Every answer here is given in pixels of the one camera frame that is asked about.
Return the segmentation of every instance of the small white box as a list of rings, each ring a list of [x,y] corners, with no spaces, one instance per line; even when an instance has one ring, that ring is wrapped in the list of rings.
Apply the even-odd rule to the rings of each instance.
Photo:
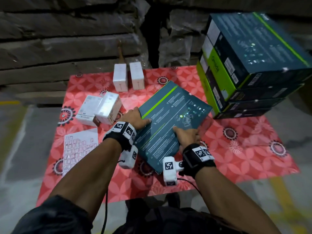
[[[126,64],[115,64],[113,83],[117,92],[128,91],[128,77]]]
[[[104,124],[112,125],[122,106],[119,94],[106,92],[101,103],[95,111],[98,120]]]
[[[132,62],[130,65],[131,79],[134,90],[143,90],[144,85],[144,74],[142,65],[140,62]]]
[[[88,95],[81,105],[76,115],[76,119],[84,125],[99,126],[100,122],[94,115],[94,112],[98,108],[102,99],[102,97]]]

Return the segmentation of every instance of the shirt sleeve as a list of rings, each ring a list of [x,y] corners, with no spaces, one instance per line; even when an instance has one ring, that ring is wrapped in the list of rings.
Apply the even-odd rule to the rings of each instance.
[[[92,222],[84,209],[57,195],[26,213],[15,226],[12,234],[86,234],[91,233],[92,228]]]

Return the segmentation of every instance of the concrete floor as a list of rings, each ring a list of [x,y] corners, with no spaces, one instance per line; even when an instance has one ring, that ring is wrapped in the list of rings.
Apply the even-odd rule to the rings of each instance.
[[[24,108],[0,104],[0,233],[10,233],[37,200],[61,108]],[[244,190],[277,224],[282,233],[312,233],[312,116],[297,94],[266,114],[301,169],[283,178],[243,182]],[[181,207],[208,211],[197,191],[180,192]],[[165,196],[148,198],[163,203]],[[125,222],[124,201],[108,204],[105,233]],[[92,233],[101,231],[102,205]]]

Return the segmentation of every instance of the white box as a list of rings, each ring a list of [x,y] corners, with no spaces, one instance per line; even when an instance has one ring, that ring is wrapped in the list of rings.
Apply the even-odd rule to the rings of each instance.
[[[106,92],[101,103],[95,111],[98,120],[104,124],[112,125],[122,106],[119,94]]]
[[[140,62],[132,62],[130,65],[131,79],[134,90],[143,90],[144,85],[144,74],[142,65]]]
[[[99,126],[100,121],[96,118],[94,113],[102,99],[102,97],[88,95],[81,105],[76,119],[84,125]]]
[[[127,64],[115,64],[113,83],[117,92],[128,91]]]

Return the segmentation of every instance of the table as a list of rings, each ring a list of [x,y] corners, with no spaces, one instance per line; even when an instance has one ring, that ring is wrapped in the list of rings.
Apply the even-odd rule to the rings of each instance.
[[[141,106],[169,80],[206,102],[195,66],[149,69],[144,70],[144,75],[144,90],[133,90],[130,82],[129,90],[119,93],[123,107],[117,119],[129,109]],[[62,178],[64,135],[93,128],[80,124],[75,118],[84,99],[87,95],[99,96],[105,91],[116,92],[112,79],[113,72],[70,77],[37,206],[46,200]],[[231,181],[242,182],[299,172],[265,116],[215,120],[207,130],[210,123],[211,120],[206,119],[199,127],[201,144],[208,147],[215,157],[217,168]],[[101,124],[98,128],[99,141],[110,128]],[[175,159],[181,160],[181,154],[178,153]],[[161,181],[162,177],[139,157],[132,170],[117,165],[109,184],[108,202],[193,189],[186,181],[179,181],[173,187],[164,187]]]

